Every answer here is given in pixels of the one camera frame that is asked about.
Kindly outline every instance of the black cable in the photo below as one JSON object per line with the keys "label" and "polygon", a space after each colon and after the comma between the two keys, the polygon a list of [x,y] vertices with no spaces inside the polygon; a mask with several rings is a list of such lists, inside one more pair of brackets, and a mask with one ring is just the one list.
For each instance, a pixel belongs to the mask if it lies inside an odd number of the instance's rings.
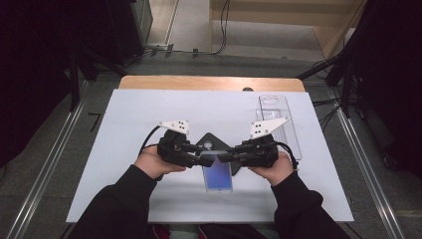
{"label": "black cable", "polygon": [[290,149],[290,147],[287,144],[283,143],[283,142],[276,142],[276,145],[282,147],[290,155],[291,161],[292,161],[293,170],[297,170],[299,163],[296,161],[296,158],[293,155],[293,152]]}
{"label": "black cable", "polygon": [[196,54],[196,55],[217,55],[217,54],[220,54],[226,48],[226,45],[227,45],[227,22],[228,22],[228,19],[229,19],[229,10],[230,10],[230,0],[226,0],[226,2],[224,3],[224,6],[223,6],[223,10],[221,11],[221,15],[220,15],[220,26],[221,26],[221,32],[223,34],[223,42],[220,46],[220,49],[216,52],[208,53],[208,52],[193,52],[193,51],[190,52],[190,51],[179,51],[179,50],[169,51],[169,50],[162,50],[162,49],[157,49],[157,48],[148,48],[148,49],[152,50],[151,52],[156,51],[156,52],[160,52],[160,53],[189,53],[189,54]]}
{"label": "black cable", "polygon": [[347,222],[344,223],[358,238],[363,239]]}
{"label": "black cable", "polygon": [[[225,24],[224,24],[224,27],[223,27],[223,16],[224,16],[224,10],[226,9],[226,7],[227,7],[226,19],[225,19]],[[223,34],[223,43],[221,44],[221,47],[217,52],[210,53],[210,55],[220,54],[226,48],[226,44],[227,44],[227,21],[229,19],[229,11],[230,11],[230,0],[226,0],[226,2],[224,3],[224,6],[223,6],[223,10],[221,11],[221,16],[220,16],[220,26],[221,26],[221,32]]]}
{"label": "black cable", "polygon": [[75,225],[75,224],[69,224],[69,225],[66,227],[65,231],[62,233],[62,236],[60,236],[60,239],[64,239],[64,238],[65,238],[66,234],[68,233],[68,231],[71,229],[71,227],[72,227],[73,225]]}
{"label": "black cable", "polygon": [[146,137],[145,141],[142,144],[142,147],[140,148],[139,154],[138,156],[140,156],[140,154],[143,152],[143,150],[145,149],[146,143],[149,141],[149,138],[152,137],[152,135],[160,128],[160,126],[156,126],[150,133],[149,135]]}
{"label": "black cable", "polygon": [[3,174],[0,177],[0,185],[3,183],[3,180],[6,178],[6,174],[7,174],[7,164],[4,164],[4,166],[2,167],[3,170]]}
{"label": "black cable", "polygon": [[[315,62],[315,63],[313,63],[313,65],[311,66],[311,69],[316,65],[316,64],[318,64],[318,63],[321,63],[321,62],[324,62],[324,63],[326,63],[326,61],[325,60],[322,60],[322,61],[317,61],[317,62]],[[314,74],[314,76],[316,76],[316,77],[318,77],[318,78],[320,78],[320,79],[322,79],[322,80],[325,80],[325,78],[324,77],[320,77],[319,75],[317,75],[317,74]]]}
{"label": "black cable", "polygon": [[332,116],[337,112],[340,108],[340,105],[334,107],[325,117],[319,120],[320,126],[322,127],[322,131],[325,131],[326,126],[328,125],[329,121],[331,120]]}

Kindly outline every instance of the white table surface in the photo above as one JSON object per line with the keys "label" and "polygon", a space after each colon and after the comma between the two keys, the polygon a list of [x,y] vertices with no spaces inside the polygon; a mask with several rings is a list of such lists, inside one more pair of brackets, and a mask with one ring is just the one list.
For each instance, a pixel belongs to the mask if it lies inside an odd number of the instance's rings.
{"label": "white table surface", "polygon": [[[322,207],[335,221],[352,221],[343,189],[308,93],[115,90],[94,143],[67,222],[76,222],[94,196],[114,184],[136,160],[159,121],[188,120],[187,138],[196,143],[212,132],[234,146],[249,138],[258,96],[288,99],[302,152],[299,176],[322,194]],[[149,140],[157,143],[165,128]],[[170,173],[150,198],[149,222],[272,222],[277,203],[267,180],[247,168],[233,177],[233,192],[208,193],[200,166]]]}

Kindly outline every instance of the person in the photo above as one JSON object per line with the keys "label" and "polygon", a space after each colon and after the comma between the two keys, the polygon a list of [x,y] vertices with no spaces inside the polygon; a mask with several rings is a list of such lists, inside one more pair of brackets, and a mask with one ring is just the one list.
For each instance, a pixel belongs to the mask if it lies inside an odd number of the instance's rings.
{"label": "person", "polygon": [[[321,207],[322,196],[307,189],[284,152],[279,152],[272,167],[250,169],[271,184],[278,204],[274,219],[280,238],[349,238]],[[147,147],[116,184],[96,195],[68,238],[146,238],[155,179],[184,170],[162,160],[156,146]]]}

